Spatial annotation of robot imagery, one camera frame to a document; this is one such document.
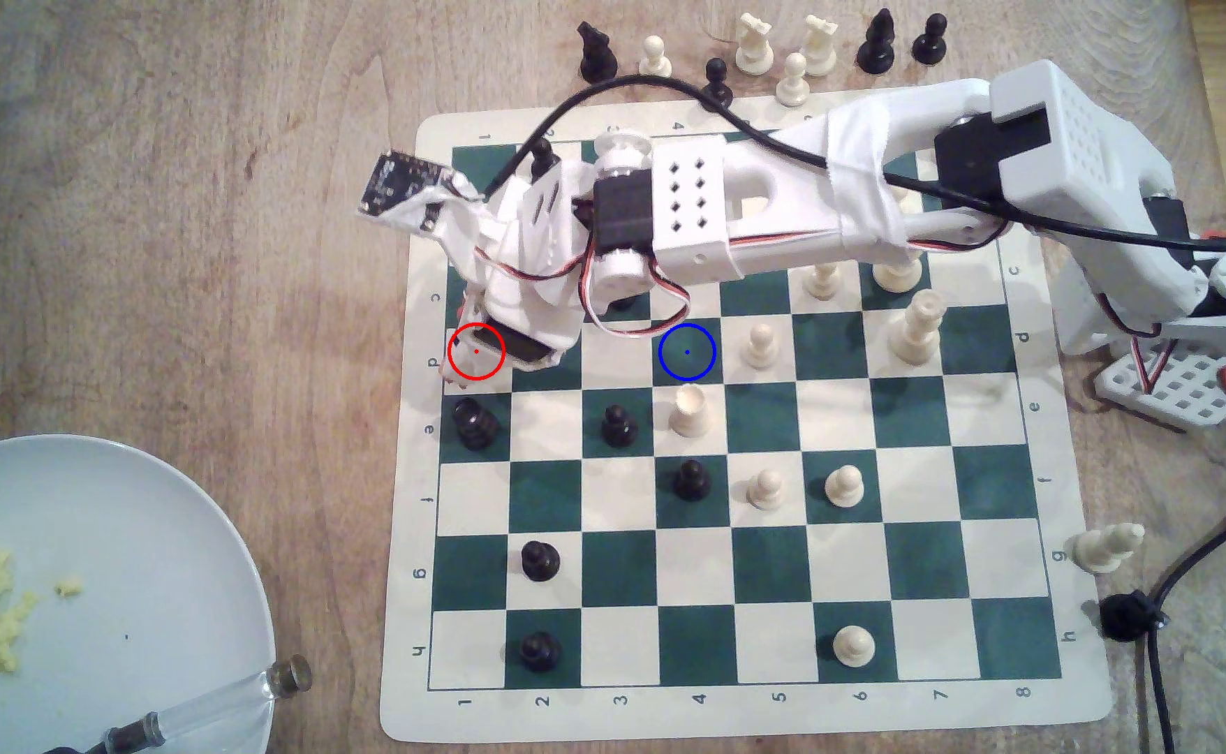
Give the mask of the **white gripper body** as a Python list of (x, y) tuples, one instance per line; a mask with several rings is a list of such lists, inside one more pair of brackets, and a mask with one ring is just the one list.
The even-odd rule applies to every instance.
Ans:
[(466, 294), (485, 294), (489, 337), (474, 349), (505, 349), (508, 365), (547, 369), (577, 343), (585, 311), (577, 267), (588, 230), (573, 201), (587, 197), (595, 166), (553, 166), (538, 181), (510, 177), (487, 204), (485, 260), (472, 257)]

